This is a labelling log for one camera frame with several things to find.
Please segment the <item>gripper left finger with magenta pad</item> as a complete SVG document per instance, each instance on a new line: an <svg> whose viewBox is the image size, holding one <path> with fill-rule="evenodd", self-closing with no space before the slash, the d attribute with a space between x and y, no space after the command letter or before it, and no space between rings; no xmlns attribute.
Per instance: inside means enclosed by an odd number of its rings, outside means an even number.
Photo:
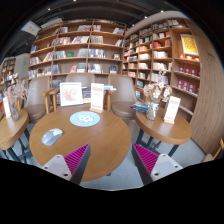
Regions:
<svg viewBox="0 0 224 224"><path fill-rule="evenodd" d="M65 156L55 155L42 166L42 169L79 185L90 155L91 147L86 144Z"/></svg>

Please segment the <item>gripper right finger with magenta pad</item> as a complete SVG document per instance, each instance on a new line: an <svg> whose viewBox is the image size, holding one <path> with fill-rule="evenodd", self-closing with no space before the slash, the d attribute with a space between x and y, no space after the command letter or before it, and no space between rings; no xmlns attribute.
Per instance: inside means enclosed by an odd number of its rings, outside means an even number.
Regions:
<svg viewBox="0 0 224 224"><path fill-rule="evenodd" d="M132 145L132 155L143 185L148 185L182 169L167 154L156 154L140 145Z"/></svg>

